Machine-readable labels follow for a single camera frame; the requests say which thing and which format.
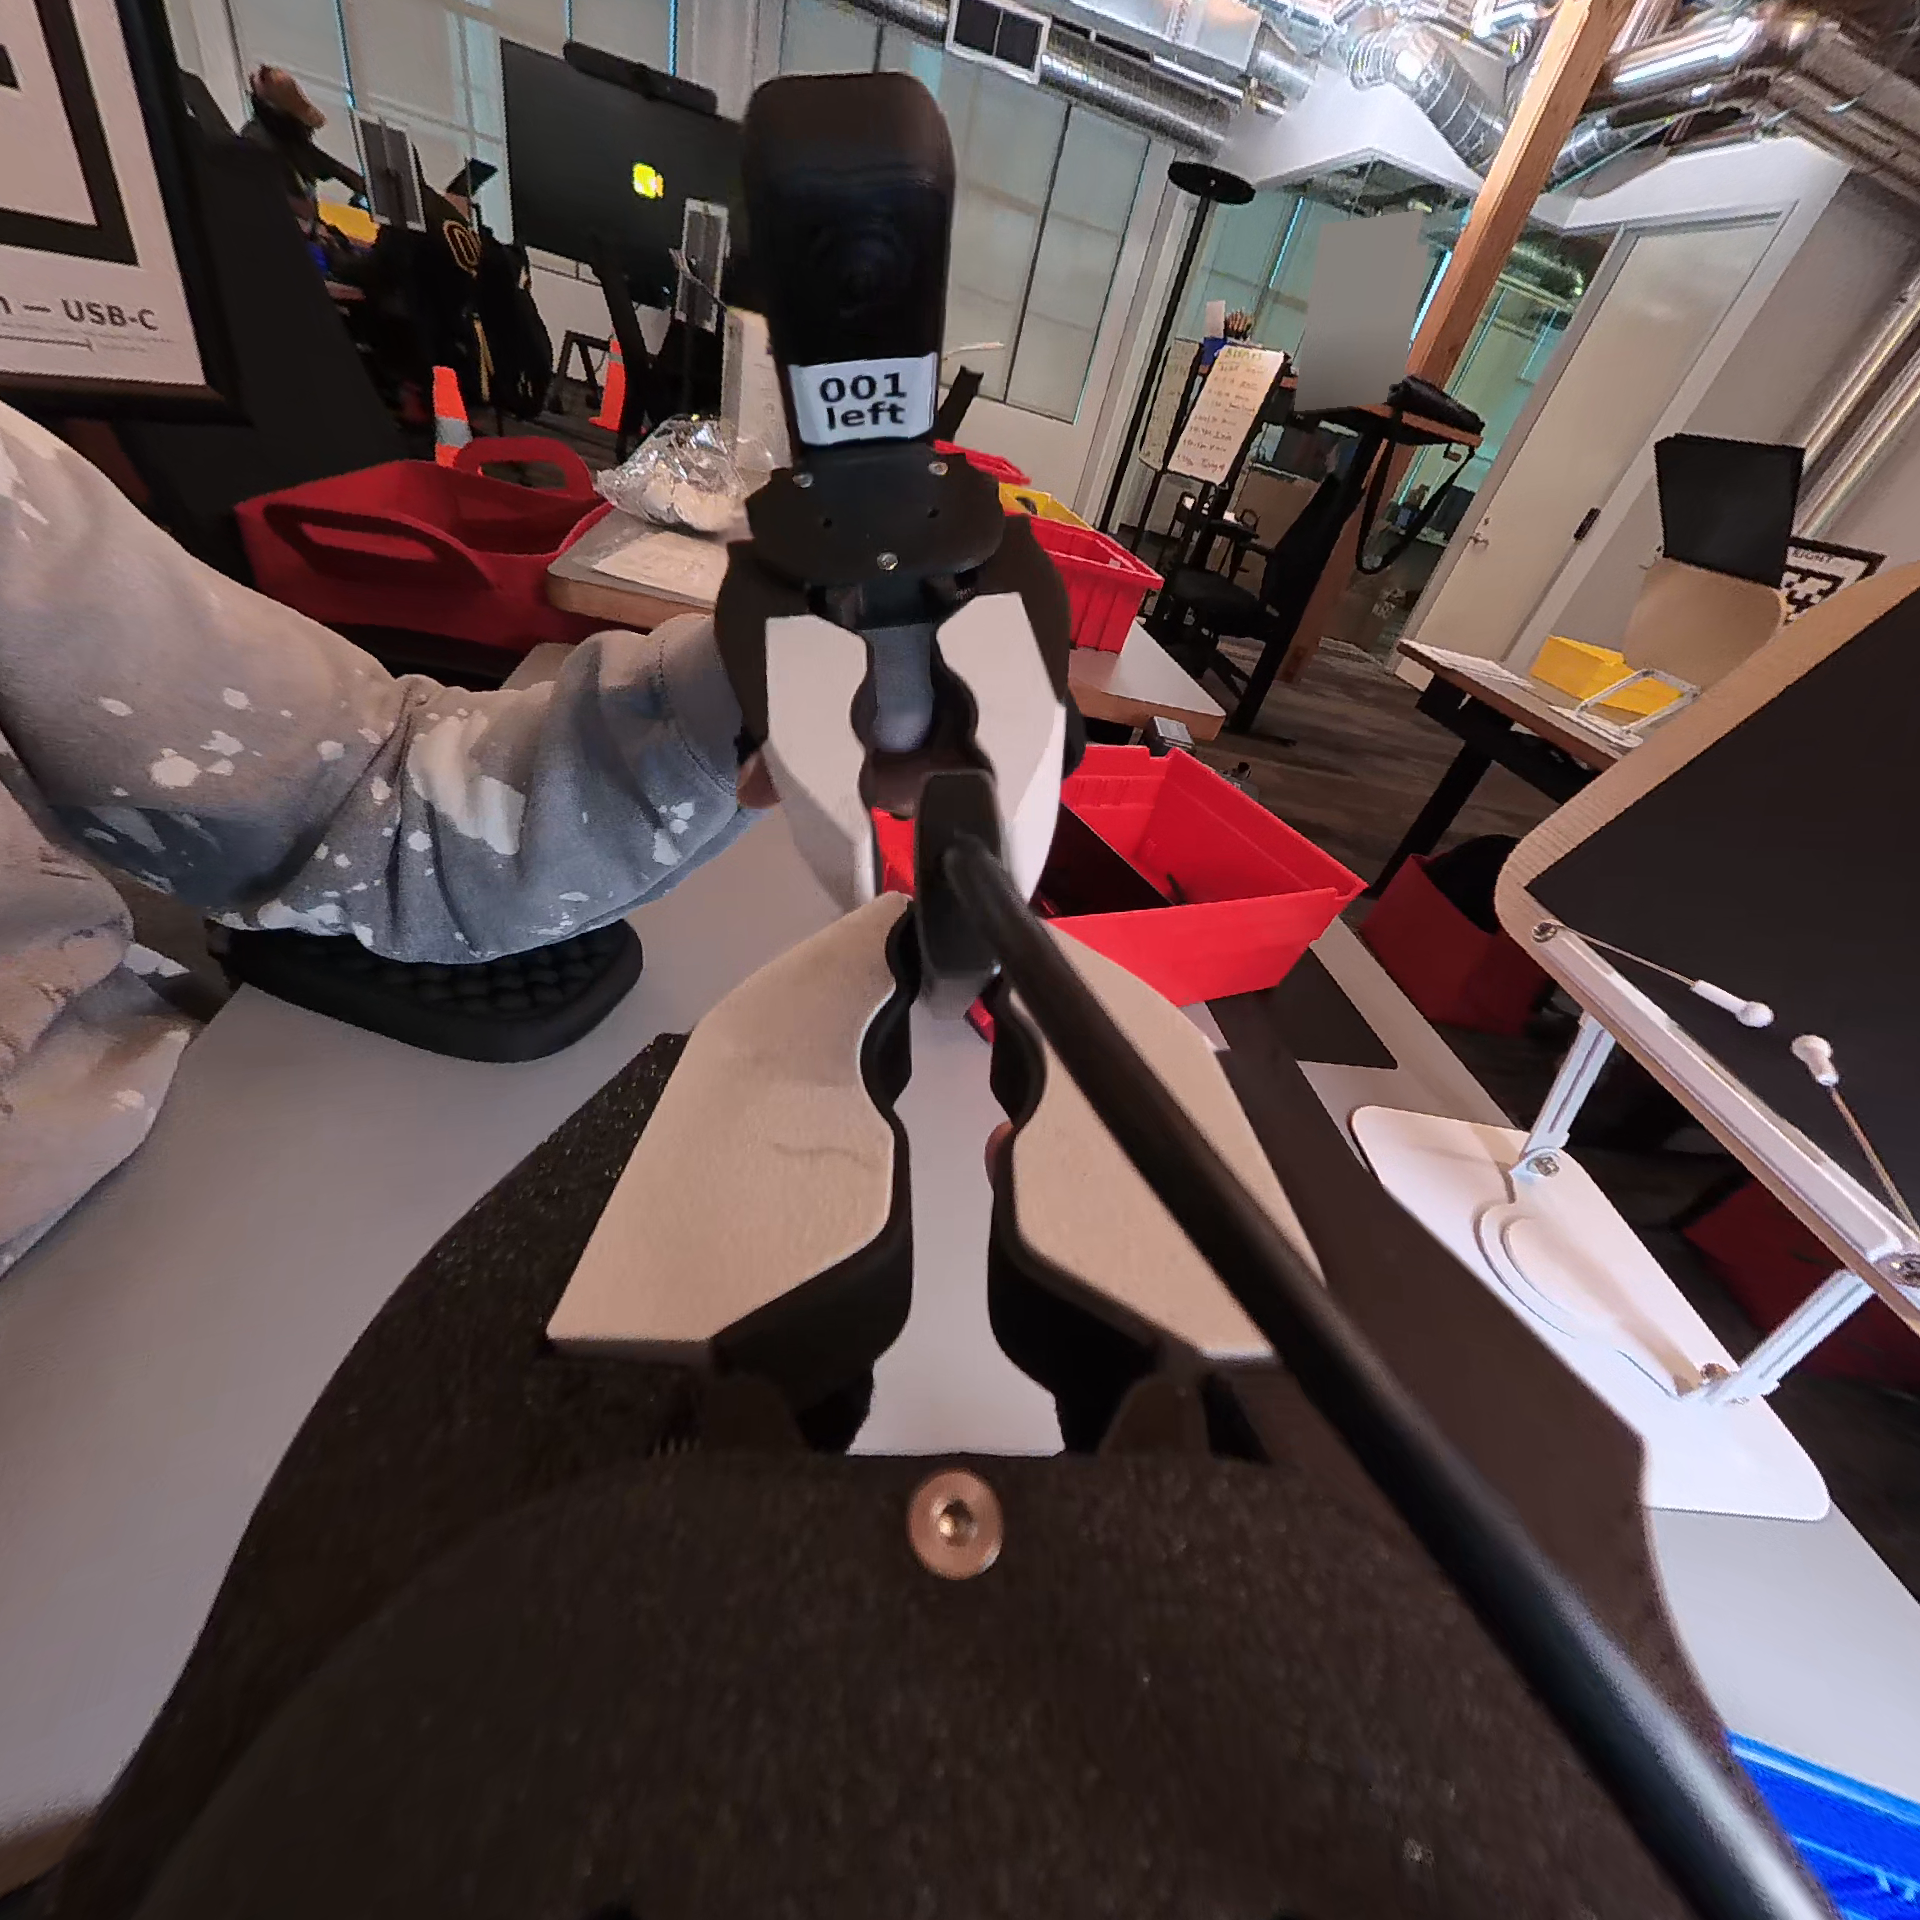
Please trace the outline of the person's left forearm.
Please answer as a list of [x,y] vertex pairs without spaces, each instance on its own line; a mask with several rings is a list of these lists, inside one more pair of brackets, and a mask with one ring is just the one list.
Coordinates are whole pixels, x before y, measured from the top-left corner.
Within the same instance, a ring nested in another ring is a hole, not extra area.
[[23,849],[237,929],[467,964],[623,920],[742,826],[705,616],[589,636],[542,686],[396,676],[9,406],[3,544]]

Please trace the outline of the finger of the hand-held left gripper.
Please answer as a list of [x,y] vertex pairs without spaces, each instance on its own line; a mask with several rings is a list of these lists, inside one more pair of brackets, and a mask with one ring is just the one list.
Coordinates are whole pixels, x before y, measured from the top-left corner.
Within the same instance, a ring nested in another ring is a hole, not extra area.
[[1024,598],[988,593],[936,632],[936,658],[966,698],[969,744],[995,782],[998,860],[1021,900],[1039,886],[1059,827],[1068,706]]
[[763,628],[763,670],[763,762],[785,827],[828,899],[853,914],[880,891],[872,817],[859,790],[868,750],[853,717],[868,646],[817,616],[777,616]]

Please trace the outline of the fiducial marker poster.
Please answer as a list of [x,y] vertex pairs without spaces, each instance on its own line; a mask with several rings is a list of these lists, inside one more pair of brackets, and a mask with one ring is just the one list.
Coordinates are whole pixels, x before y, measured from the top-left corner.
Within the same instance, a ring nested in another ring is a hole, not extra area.
[[3,5],[4,395],[220,397],[183,131],[158,5]]

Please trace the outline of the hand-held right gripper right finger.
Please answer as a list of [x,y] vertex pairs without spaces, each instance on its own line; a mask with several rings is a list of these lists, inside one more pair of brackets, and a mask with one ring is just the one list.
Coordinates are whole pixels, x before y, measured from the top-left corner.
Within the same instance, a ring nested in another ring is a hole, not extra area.
[[[1059,938],[1055,946],[1321,1283],[1302,1222],[1201,1029],[1108,956],[1073,938]],[[1015,1129],[1001,1162],[1013,1180],[1013,1256],[1044,1281],[1061,1277],[1070,1304],[1120,1332],[1169,1338],[1207,1360],[1272,1360],[1267,1338],[1120,1153],[1016,993],[1008,1006],[995,1019],[991,1091]]]

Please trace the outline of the desk with black legs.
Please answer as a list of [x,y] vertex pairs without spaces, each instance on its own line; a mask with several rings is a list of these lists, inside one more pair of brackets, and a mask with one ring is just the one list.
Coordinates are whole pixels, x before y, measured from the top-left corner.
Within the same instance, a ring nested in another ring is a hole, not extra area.
[[1415,640],[1400,642],[1398,654],[1425,672],[1428,682],[1415,709],[1451,733],[1456,755],[1382,864],[1368,896],[1381,896],[1413,857],[1425,857],[1443,845],[1487,772],[1505,770],[1534,794],[1565,805],[1638,745],[1631,737],[1607,732],[1574,717],[1571,709],[1550,705],[1529,678],[1492,660]]

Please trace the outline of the red fabric box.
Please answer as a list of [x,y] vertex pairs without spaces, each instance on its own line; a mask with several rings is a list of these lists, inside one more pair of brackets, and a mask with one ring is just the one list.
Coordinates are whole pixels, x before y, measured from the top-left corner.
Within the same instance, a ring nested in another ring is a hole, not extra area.
[[1359,944],[1431,1024],[1517,1038],[1547,974],[1492,914],[1495,867],[1475,856],[1413,856],[1357,924]]

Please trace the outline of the black bin divider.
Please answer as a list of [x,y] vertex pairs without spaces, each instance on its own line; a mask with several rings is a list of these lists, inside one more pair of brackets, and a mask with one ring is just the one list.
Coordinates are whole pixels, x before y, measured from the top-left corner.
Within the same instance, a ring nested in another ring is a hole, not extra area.
[[1180,902],[1068,805],[1061,808],[1030,905],[1044,921],[1096,920]]

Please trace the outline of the white door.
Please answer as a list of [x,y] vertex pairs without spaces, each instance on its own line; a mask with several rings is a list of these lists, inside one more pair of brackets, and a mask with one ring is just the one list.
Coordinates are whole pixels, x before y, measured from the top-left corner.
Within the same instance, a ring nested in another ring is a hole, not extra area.
[[1628,224],[1407,618],[1415,644],[1505,660],[1772,249],[1776,211]]

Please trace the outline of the white paper sheet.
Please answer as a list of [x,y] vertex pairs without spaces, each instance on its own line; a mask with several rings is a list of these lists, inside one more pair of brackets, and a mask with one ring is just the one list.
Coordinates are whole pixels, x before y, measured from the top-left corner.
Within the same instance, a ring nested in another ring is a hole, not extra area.
[[727,542],[693,534],[636,534],[591,563],[591,572],[651,596],[708,606],[729,569]]

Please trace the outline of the white easel board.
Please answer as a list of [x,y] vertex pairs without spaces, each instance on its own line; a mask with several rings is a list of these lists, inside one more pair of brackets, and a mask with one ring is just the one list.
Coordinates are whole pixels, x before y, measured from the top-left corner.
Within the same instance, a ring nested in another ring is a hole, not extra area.
[[1135,444],[1152,473],[1174,473],[1208,486],[1228,480],[1276,378],[1288,370],[1283,349],[1225,342],[1197,372],[1200,345],[1174,341]]

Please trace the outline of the black floor lamp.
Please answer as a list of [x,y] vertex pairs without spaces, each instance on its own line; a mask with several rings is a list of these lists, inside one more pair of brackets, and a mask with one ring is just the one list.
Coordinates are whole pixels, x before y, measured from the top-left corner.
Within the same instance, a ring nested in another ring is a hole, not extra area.
[[1189,282],[1193,277],[1193,266],[1200,253],[1200,248],[1208,233],[1208,222],[1214,211],[1217,209],[1239,209],[1249,204],[1256,197],[1256,185],[1236,172],[1216,164],[1214,161],[1200,157],[1182,157],[1168,164],[1168,185],[1189,198],[1189,224],[1184,232],[1184,245],[1174,266],[1174,272],[1168,282],[1166,298],[1161,301],[1158,322],[1153,326],[1150,349],[1143,356],[1135,392],[1133,392],[1133,409],[1127,419],[1120,452],[1115,457],[1115,467],[1111,470],[1108,491],[1101,501],[1096,530],[1111,533],[1115,524],[1115,515],[1120,508],[1120,493],[1127,486],[1131,460],[1145,432],[1145,422],[1152,413],[1153,401],[1161,389],[1163,366],[1168,362],[1168,349],[1173,341],[1173,330],[1184,313]]

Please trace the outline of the red plastic bin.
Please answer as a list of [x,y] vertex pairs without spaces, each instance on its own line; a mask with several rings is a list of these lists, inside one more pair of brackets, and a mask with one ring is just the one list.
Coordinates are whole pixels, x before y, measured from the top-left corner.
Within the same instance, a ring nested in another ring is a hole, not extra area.
[[1095,744],[1062,805],[1180,902],[1047,921],[1176,1006],[1279,986],[1359,893],[1351,868],[1189,752]]

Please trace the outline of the blue plastic bin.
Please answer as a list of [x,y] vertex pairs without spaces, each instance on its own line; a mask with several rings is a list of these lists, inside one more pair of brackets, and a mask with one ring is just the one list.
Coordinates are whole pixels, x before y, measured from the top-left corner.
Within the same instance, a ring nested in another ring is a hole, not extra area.
[[1918,1803],[1779,1747],[1727,1747],[1841,1917],[1918,1915]]

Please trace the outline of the red tote basket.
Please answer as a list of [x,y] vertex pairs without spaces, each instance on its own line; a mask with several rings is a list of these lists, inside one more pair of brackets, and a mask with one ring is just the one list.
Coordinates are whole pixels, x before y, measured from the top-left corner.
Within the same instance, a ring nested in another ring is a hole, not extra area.
[[542,437],[475,438],[239,501],[251,580],[334,632],[396,632],[495,657],[575,642],[547,572],[611,512],[584,461]]

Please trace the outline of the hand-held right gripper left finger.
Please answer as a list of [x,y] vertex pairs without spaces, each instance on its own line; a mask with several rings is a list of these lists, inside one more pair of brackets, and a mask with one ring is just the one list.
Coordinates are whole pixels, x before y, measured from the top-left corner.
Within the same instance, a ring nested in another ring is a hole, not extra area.
[[547,1323],[565,1353],[871,1369],[911,1291],[917,958],[878,896],[693,1029]]

